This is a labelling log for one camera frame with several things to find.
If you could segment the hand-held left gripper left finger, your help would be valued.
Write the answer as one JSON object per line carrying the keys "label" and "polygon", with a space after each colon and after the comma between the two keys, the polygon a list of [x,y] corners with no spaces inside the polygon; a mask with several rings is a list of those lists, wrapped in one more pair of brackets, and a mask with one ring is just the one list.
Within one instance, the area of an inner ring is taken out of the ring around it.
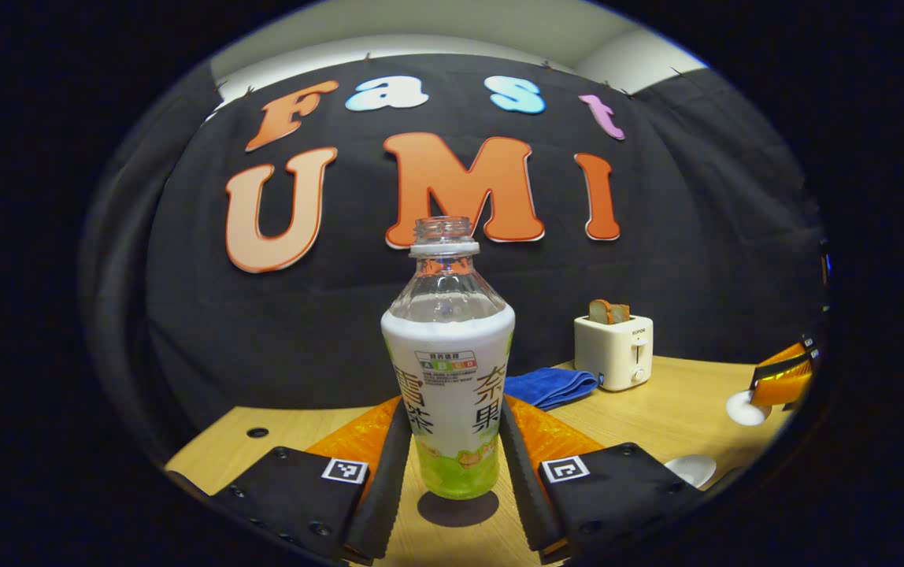
{"label": "hand-held left gripper left finger", "polygon": [[304,562],[372,564],[386,556],[409,442],[395,396],[307,450],[269,449],[210,503]]}

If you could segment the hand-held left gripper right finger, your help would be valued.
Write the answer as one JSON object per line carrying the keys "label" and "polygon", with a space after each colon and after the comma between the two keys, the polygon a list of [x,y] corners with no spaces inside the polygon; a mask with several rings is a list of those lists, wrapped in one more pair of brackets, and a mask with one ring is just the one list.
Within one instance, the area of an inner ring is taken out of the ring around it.
{"label": "hand-held left gripper right finger", "polygon": [[513,396],[499,431],[525,538],[543,564],[639,542],[702,501],[639,445],[603,446]]}

